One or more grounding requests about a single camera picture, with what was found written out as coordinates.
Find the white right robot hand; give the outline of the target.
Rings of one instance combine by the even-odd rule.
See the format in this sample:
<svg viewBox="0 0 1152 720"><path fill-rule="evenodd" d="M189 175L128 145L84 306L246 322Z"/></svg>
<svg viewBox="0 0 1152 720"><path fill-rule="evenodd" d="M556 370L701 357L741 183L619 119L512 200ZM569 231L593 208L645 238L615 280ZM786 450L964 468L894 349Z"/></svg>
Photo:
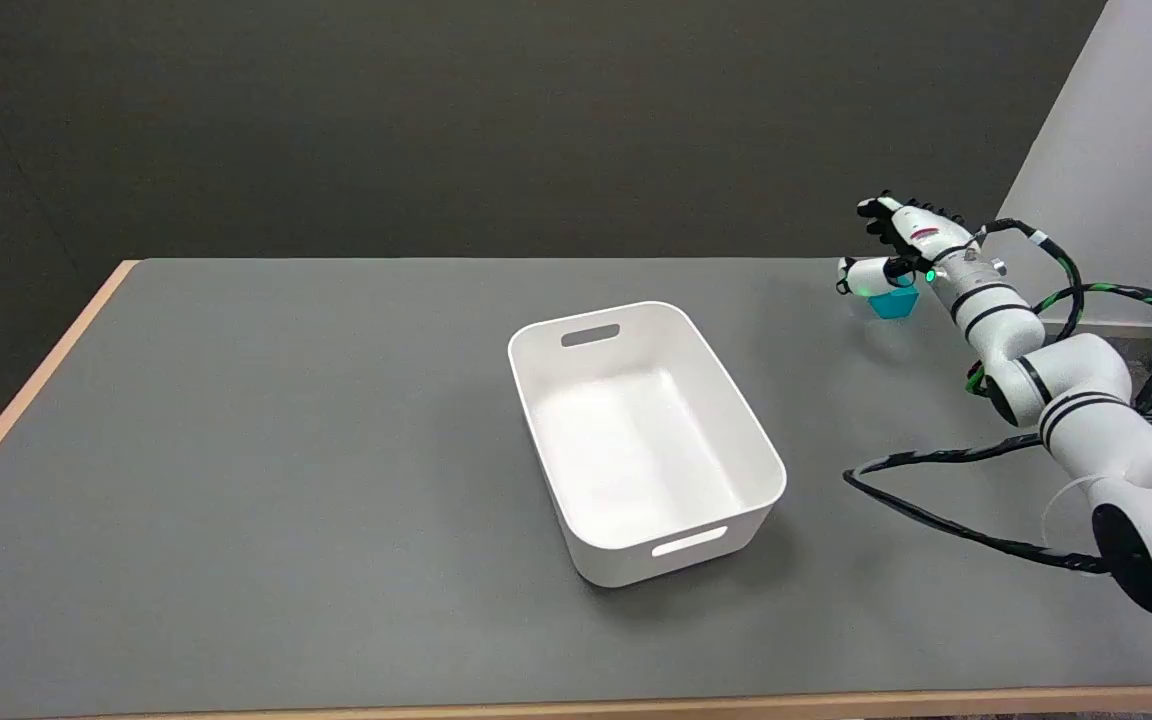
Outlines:
<svg viewBox="0 0 1152 720"><path fill-rule="evenodd" d="M945 259L979 249L958 215L925 202L901 202L884 194L861 200L856 213L867 220L867 234L890 247L890 255L838 260L835 288L842 296L869 300L911 287Z"/></svg>

